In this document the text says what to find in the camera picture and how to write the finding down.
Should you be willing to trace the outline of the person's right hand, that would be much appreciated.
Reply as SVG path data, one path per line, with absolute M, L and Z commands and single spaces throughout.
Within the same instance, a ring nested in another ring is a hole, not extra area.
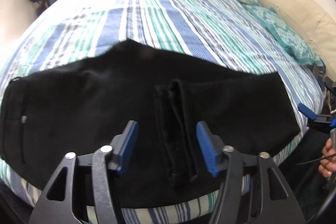
M 335 156 L 331 157 L 331 155 L 335 154 L 332 145 L 333 142 L 329 138 L 322 150 L 323 159 L 319 161 L 318 171 L 325 178 L 329 178 L 336 170 Z

